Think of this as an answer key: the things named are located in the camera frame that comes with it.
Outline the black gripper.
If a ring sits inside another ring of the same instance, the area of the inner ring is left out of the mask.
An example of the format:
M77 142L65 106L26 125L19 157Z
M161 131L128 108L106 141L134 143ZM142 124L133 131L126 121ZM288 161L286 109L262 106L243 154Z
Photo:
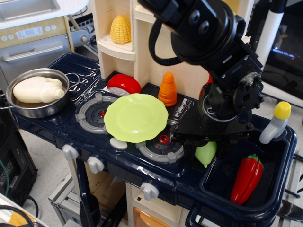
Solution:
M197 146L216 141L217 159L224 159L239 140L247 140L254 130L252 111L232 118L218 119L214 112L199 112L197 104L189 104L179 116L170 117L171 139L183 143L184 158L192 160Z

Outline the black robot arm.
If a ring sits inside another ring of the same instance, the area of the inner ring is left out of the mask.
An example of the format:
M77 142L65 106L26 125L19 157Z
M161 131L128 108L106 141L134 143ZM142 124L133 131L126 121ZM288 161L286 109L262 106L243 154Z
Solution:
M242 37L243 18L220 0L142 0L156 21L149 51L160 65L202 66L212 82L204 85L197 110L171 127L172 139L192 159L199 147L215 141L232 150L254 129L252 110L263 102L262 64Z

